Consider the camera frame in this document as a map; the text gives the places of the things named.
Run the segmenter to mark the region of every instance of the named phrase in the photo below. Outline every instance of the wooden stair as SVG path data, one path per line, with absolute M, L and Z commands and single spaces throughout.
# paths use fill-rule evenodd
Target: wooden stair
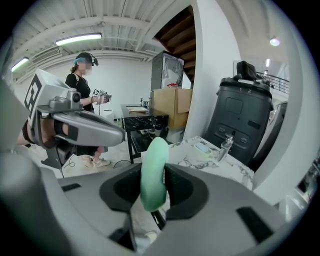
M 184 72 L 192 87 L 196 71 L 196 28 L 192 7 L 172 18 L 156 35 L 168 52 L 184 60 Z

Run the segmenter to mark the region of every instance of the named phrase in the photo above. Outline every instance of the ceiling light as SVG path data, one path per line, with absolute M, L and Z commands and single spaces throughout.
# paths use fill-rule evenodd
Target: ceiling light
M 11 72 L 15 71 L 17 68 L 19 68 L 21 65 L 23 65 L 24 63 L 26 63 L 29 59 L 27 57 L 24 57 L 22 60 L 20 60 L 17 64 L 15 64 L 12 68 L 11 68 Z
M 90 39 L 101 39 L 101 33 L 80 34 L 72 37 L 67 37 L 67 38 L 56 41 L 55 44 L 57 46 L 62 46 L 65 44 L 83 41 L 83 40 L 90 40 Z
M 270 45 L 272 45 L 272 46 L 278 46 L 278 45 L 280 45 L 280 40 L 277 39 L 276 37 L 272 37 L 272 38 L 270 39 Z

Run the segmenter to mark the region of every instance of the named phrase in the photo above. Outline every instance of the black t-shirt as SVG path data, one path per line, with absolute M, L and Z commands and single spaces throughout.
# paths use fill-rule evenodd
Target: black t-shirt
M 80 96 L 81 99 L 89 98 L 91 90 L 88 86 L 87 81 L 80 76 L 78 76 L 78 78 L 79 78 L 79 81 L 77 82 L 77 78 L 75 74 L 73 73 L 68 74 L 68 76 L 66 77 L 65 83 L 71 88 L 75 88 L 77 92 L 81 93 L 81 96 Z M 92 104 L 86 105 L 83 108 L 86 111 L 93 110 Z

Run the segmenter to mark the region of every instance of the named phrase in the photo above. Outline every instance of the green soft object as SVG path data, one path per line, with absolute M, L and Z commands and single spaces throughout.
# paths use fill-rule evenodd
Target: green soft object
M 149 145 L 141 167 L 140 197 L 147 212 L 156 211 L 166 202 L 164 168 L 168 160 L 168 143 L 156 137 Z

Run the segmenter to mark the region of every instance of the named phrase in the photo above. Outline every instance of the black table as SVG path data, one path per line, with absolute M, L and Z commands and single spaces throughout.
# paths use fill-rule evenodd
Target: black table
M 146 151 L 152 141 L 150 137 L 143 136 L 138 131 L 167 127 L 169 116 L 153 108 L 149 108 L 147 112 L 130 112 L 128 107 L 140 107 L 140 105 L 121 105 L 122 128 L 127 133 L 130 162 L 133 164 L 134 159 L 141 157 L 141 152 Z

